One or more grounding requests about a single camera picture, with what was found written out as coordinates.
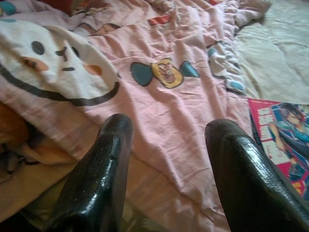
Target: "bed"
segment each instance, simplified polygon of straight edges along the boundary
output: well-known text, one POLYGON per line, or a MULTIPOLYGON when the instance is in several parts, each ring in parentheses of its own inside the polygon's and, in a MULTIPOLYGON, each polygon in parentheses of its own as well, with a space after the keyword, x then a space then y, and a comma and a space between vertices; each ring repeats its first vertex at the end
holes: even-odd
POLYGON ((309 3, 122 0, 69 17, 11 2, 0 102, 35 132, 1 157, 15 165, 1 166, 0 221, 23 208, 40 228, 99 125, 123 113, 135 126, 123 231, 229 231, 204 129, 228 118, 251 133, 246 95, 308 103, 309 3))

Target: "white bedsheet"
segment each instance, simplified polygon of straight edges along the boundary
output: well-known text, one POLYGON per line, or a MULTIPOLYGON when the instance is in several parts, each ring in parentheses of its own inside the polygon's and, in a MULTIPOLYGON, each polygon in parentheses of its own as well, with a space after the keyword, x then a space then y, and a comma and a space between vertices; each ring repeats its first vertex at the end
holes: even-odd
POLYGON ((309 1, 272 0, 258 23, 236 36, 247 96, 309 103, 309 1))

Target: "cartoon eye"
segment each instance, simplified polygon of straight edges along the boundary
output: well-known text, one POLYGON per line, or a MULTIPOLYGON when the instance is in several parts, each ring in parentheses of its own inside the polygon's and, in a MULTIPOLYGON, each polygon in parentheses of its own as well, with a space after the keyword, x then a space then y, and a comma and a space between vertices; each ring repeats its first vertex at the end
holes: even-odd
POLYGON ((31 43, 31 48, 38 55, 43 55, 45 53, 45 48, 43 44, 39 41, 33 41, 31 43))
POLYGON ((72 48, 73 52, 76 54, 76 56, 79 57, 79 53, 78 53, 78 51, 76 50, 76 48, 75 48, 75 47, 71 47, 71 48, 72 48))

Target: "magazine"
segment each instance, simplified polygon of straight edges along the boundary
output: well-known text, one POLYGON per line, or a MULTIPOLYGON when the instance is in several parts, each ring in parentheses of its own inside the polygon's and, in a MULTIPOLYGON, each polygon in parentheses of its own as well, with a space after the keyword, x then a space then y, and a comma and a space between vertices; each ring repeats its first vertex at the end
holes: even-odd
POLYGON ((309 201, 309 105, 248 101, 265 154, 309 201))

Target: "comic book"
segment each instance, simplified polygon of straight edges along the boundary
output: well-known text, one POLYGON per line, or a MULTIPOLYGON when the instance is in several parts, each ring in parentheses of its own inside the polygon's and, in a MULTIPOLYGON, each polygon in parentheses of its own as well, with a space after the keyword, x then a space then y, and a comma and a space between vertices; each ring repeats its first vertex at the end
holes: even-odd
POLYGON ((248 101, 258 144, 296 191, 309 201, 309 105, 248 101))

